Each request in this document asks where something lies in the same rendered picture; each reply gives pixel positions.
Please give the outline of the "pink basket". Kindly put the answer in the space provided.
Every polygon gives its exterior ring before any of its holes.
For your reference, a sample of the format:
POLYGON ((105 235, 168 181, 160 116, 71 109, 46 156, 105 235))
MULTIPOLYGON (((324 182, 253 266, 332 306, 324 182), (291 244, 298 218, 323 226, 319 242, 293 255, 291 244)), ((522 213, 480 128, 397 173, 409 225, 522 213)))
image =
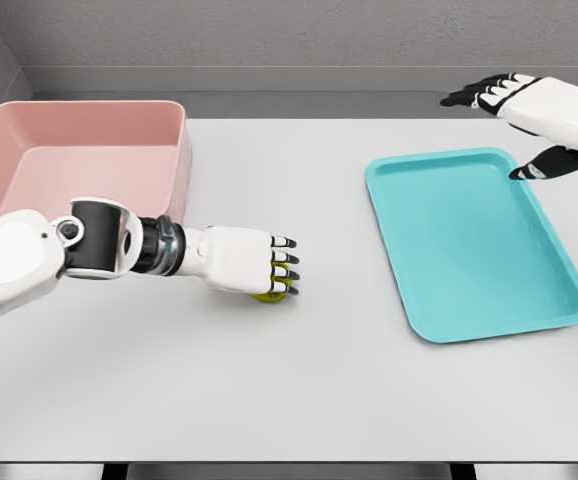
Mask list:
POLYGON ((173 101, 4 103, 0 216, 30 208, 53 219, 98 196, 180 222, 192 158, 186 111, 173 101))

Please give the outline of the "yellow-green tennis ball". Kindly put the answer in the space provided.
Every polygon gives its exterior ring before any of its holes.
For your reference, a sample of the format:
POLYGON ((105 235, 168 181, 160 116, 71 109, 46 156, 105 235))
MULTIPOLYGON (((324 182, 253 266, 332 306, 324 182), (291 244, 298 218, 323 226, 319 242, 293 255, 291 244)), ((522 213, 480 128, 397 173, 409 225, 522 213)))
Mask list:
MULTIPOLYGON (((284 284, 286 287, 292 285, 292 280, 286 277, 279 277, 274 274, 275 268, 280 267, 286 270, 289 269, 289 265, 286 262, 272 261, 269 268, 265 268, 261 271, 261 275, 264 279, 273 285, 275 282, 284 284)), ((262 293, 249 293, 249 296, 258 302, 262 303, 276 303, 283 300, 288 295, 287 291, 274 291, 273 289, 266 290, 262 293)))

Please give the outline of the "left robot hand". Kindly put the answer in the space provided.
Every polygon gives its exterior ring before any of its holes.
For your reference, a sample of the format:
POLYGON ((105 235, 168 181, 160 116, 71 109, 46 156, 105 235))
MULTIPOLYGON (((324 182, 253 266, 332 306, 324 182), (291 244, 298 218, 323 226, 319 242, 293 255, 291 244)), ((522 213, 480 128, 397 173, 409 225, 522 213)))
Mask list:
POLYGON ((205 231, 208 252, 203 279, 211 287, 249 295, 296 296, 297 242, 257 229, 216 226, 205 231))

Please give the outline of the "blue tray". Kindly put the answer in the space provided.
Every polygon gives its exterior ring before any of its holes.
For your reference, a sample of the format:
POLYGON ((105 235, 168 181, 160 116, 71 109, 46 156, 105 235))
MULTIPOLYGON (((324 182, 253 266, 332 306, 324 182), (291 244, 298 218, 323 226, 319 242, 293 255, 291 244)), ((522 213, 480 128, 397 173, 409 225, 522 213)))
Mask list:
POLYGON ((436 344, 578 325, 578 271, 515 159, 382 158, 365 181, 407 320, 436 344))

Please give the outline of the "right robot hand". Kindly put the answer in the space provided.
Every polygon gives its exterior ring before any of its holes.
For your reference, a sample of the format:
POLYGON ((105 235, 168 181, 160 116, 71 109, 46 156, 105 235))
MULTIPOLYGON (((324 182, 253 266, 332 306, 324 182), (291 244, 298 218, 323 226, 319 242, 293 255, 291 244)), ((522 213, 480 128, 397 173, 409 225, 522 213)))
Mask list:
POLYGON ((512 170, 512 180, 550 180, 578 171, 578 86, 574 84, 554 77, 503 73, 449 93, 440 105, 482 110, 552 143, 512 170))

